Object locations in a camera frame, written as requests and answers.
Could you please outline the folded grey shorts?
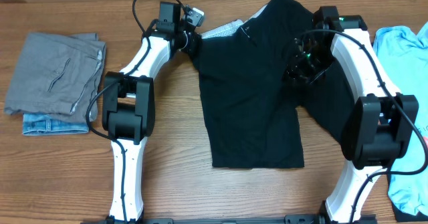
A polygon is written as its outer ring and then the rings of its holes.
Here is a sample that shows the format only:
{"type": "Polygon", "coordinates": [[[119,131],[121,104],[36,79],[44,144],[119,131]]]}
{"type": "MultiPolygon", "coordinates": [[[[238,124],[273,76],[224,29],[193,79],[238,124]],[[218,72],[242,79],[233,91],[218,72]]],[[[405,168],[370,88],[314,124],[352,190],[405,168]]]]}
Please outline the folded grey shorts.
{"type": "Polygon", "coordinates": [[[95,120],[106,44],[96,33],[29,33],[5,97],[6,114],[38,113],[65,122],[95,120]]]}

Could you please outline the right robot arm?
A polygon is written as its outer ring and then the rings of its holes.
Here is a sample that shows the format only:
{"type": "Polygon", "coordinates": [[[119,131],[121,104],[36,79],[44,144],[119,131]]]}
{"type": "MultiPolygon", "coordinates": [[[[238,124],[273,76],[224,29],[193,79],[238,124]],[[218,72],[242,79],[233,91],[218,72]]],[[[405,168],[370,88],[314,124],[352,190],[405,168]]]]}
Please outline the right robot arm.
{"type": "Polygon", "coordinates": [[[382,175],[417,134],[419,103],[394,85],[377,58],[366,23],[323,6],[312,28],[294,39],[283,78],[312,117],[340,144],[344,167],[317,214],[286,215],[286,223],[375,223],[362,206],[382,175]]]}

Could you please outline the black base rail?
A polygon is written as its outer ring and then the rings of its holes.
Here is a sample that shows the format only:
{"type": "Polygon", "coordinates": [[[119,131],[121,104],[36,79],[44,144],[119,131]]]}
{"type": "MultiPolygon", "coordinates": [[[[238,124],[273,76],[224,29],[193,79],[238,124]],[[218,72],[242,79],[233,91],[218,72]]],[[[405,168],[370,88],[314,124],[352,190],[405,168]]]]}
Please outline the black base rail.
{"type": "Polygon", "coordinates": [[[141,219],[129,221],[128,223],[142,224],[322,224],[328,223],[327,218],[322,215],[286,215],[277,218],[244,218],[244,219],[141,219]]]}

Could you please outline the black garment under shirt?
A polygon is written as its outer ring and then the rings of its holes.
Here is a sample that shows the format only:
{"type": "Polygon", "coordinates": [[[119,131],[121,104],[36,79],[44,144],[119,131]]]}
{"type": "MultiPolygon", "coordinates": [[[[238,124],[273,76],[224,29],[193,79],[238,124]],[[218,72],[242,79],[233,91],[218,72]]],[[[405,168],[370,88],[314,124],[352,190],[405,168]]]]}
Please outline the black garment under shirt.
{"type": "Polygon", "coordinates": [[[405,223],[405,222],[428,222],[428,217],[422,213],[418,213],[416,215],[410,215],[407,213],[404,213],[400,211],[395,205],[392,203],[393,213],[395,216],[395,220],[398,223],[405,223]]]}

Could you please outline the black shorts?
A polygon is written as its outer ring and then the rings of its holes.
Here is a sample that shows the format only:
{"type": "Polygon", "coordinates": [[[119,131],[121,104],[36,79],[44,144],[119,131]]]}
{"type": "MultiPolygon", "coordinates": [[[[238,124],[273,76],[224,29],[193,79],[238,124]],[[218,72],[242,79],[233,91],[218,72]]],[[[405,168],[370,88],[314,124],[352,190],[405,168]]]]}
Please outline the black shorts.
{"type": "Polygon", "coordinates": [[[299,2],[271,0],[231,35],[202,41],[193,65],[214,167],[302,168],[298,106],[340,138],[354,108],[340,65],[306,87],[284,79],[292,40],[311,28],[312,13],[299,2]]]}

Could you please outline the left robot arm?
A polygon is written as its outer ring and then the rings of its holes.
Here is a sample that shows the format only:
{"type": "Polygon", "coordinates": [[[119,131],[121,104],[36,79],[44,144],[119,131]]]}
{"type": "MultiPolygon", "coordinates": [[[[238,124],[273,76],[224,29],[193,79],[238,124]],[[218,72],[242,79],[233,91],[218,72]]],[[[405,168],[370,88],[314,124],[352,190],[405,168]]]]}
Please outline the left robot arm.
{"type": "Polygon", "coordinates": [[[176,51],[196,52],[205,14],[196,7],[160,3],[132,61],[104,78],[102,126],[114,155],[113,201],[106,223],[142,223],[144,148],[155,122],[154,80],[176,51]]]}

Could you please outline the folded blue jeans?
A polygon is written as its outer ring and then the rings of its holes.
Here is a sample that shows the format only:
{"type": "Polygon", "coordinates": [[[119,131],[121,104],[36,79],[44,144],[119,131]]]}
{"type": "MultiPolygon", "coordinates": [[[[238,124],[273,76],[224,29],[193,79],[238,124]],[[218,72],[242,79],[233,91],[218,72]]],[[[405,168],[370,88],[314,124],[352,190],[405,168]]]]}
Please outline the folded blue jeans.
{"type": "Polygon", "coordinates": [[[24,136],[85,134],[88,131],[89,128],[84,123],[64,122],[51,118],[46,114],[23,115],[22,133],[24,136]]]}

